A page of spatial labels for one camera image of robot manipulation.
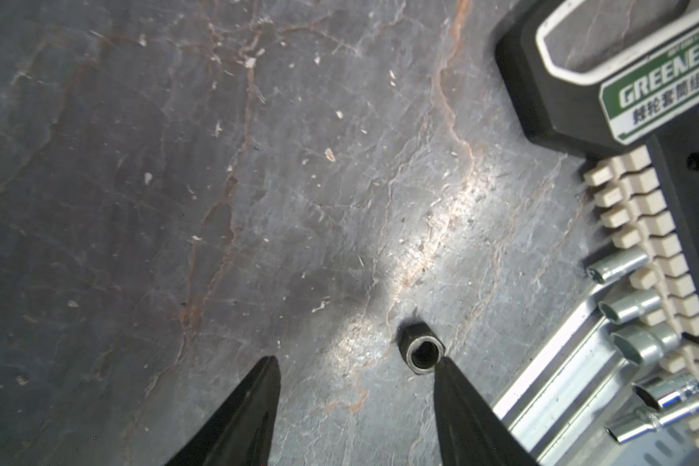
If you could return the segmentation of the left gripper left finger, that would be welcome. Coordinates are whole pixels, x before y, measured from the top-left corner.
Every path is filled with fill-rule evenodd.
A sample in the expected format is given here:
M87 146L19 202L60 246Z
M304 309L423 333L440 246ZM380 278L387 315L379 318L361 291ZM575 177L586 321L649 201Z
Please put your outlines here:
M278 414L281 370L262 357L169 465L266 465Z

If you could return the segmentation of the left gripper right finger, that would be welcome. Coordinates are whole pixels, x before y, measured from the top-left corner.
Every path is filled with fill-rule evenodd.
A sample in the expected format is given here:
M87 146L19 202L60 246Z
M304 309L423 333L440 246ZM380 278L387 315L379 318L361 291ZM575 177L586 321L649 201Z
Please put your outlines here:
M434 410L444 465L538 465L452 359L442 358L434 375Z

